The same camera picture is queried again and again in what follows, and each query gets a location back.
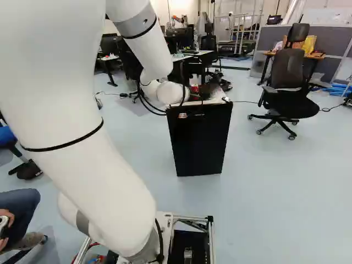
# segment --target blue chair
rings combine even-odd
[[[15,147],[17,138],[12,133],[9,126],[3,126],[0,123],[0,149],[9,149],[15,156],[23,161],[23,163],[16,168],[9,171],[9,175],[17,173],[17,178],[30,180],[40,174],[42,171],[34,163],[33,160],[26,159],[22,153]]]

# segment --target black box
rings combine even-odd
[[[205,101],[167,109],[177,176],[221,173],[232,107]]]

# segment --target yellow object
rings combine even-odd
[[[314,51],[314,45],[316,40],[317,40],[317,36],[314,36],[314,35],[307,36],[302,46],[302,50],[304,50],[305,54],[310,54]]]

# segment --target black stripe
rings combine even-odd
[[[30,151],[30,152],[46,152],[46,151],[52,151],[52,150],[59,150],[59,149],[63,149],[64,147],[68,147],[68,146],[71,146],[71,145],[74,145],[78,142],[81,142],[87,138],[89,138],[90,136],[94,135],[95,133],[97,133],[99,131],[99,129],[101,129],[104,125],[104,120],[101,119],[101,123],[100,125],[94,129],[92,132],[89,132],[88,134],[84,135],[83,137],[80,137],[79,139],[75,139],[73,141],[70,141],[70,142],[67,142],[67,143],[64,143],[64,144],[61,144],[61,145],[57,145],[57,146],[53,146],[53,147],[44,147],[44,148],[27,148],[27,147],[24,147],[22,146],[23,149],[27,150],[27,151]]]
[[[132,40],[132,39],[136,39],[136,38],[138,38],[140,36],[143,36],[144,34],[147,34],[154,27],[154,25],[156,23],[156,20],[157,19],[156,19],[156,16],[155,16],[155,20],[154,20],[153,24],[150,27],[148,27],[145,31],[143,31],[142,33],[139,33],[138,35],[135,35],[135,36],[132,36],[132,37],[125,37],[125,36],[122,36],[122,37],[124,39],[127,39],[127,40]]]

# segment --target gray partition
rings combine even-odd
[[[287,25],[263,26],[261,28],[250,73],[252,77],[259,78],[261,76],[266,58],[262,52],[272,49],[278,41],[283,39],[284,35],[287,35],[289,29],[290,26]],[[326,53],[326,58],[318,62],[316,72],[324,73],[325,76],[322,80],[330,82],[334,79],[343,58],[345,56],[352,58],[352,48],[350,49],[352,27],[311,25],[309,35],[317,36],[315,50]]]

